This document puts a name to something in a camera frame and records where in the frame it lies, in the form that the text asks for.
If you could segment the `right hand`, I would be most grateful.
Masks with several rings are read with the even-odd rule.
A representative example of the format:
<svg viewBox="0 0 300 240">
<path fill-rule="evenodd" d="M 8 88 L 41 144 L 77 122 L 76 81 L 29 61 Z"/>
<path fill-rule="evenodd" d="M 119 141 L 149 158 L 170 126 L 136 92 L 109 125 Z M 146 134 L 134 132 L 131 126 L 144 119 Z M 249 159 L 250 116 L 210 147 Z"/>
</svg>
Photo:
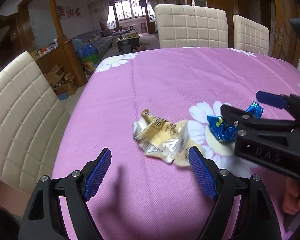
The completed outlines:
<svg viewBox="0 0 300 240">
<path fill-rule="evenodd" d="M 286 191 L 283 200 L 283 211 L 295 215 L 300 211 L 300 183 L 292 178 L 286 180 Z"/>
</svg>

